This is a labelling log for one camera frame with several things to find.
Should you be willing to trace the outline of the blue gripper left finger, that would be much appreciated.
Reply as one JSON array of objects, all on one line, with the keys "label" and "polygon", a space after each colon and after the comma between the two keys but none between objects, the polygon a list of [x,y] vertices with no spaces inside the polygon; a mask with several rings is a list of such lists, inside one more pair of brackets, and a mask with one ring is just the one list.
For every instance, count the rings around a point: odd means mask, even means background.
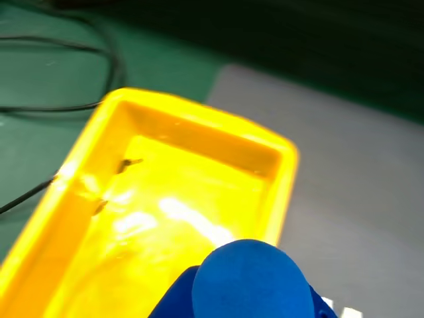
[{"label": "blue gripper left finger", "polygon": [[168,288],[149,318],[194,318],[192,289],[199,266],[186,269]]}]

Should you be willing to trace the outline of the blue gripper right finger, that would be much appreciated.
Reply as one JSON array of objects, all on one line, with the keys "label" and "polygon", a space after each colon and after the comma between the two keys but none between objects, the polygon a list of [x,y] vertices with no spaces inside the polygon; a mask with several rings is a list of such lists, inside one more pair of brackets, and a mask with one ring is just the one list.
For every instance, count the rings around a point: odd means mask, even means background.
[{"label": "blue gripper right finger", "polygon": [[328,306],[324,299],[313,289],[309,287],[314,306],[315,318],[337,318],[335,312]]}]

